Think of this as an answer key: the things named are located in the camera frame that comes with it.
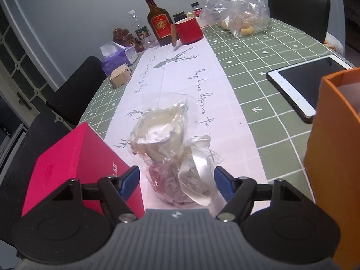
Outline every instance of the wooden mug handle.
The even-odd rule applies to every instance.
[[[173,23],[172,25],[170,25],[171,28],[171,42],[172,42],[172,46],[175,47],[176,46],[176,25],[175,23]]]

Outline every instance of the black chair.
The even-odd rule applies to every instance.
[[[270,17],[290,24],[324,43],[330,0],[268,0]]]
[[[77,125],[105,78],[101,61],[90,56],[54,94],[47,98],[46,105],[69,123]]]
[[[12,245],[11,231],[21,218],[27,187],[38,157],[70,130],[38,115],[10,163],[0,185],[0,239]]]

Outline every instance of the red mug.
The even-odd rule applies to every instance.
[[[171,41],[174,47],[176,46],[176,33],[183,45],[197,42],[204,36],[195,17],[188,17],[171,25]]]

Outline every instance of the white tablet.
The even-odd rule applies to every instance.
[[[345,69],[352,67],[339,57],[328,55],[269,71],[266,78],[294,107],[301,119],[311,123],[316,114],[321,78]]]

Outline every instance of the clear plastic wrapper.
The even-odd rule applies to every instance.
[[[261,31],[270,16],[263,0],[207,0],[200,19],[242,37]]]
[[[216,164],[210,136],[188,137],[188,101],[147,109],[130,136],[134,154],[147,164],[146,176],[158,196],[177,207],[208,206],[217,198]]]

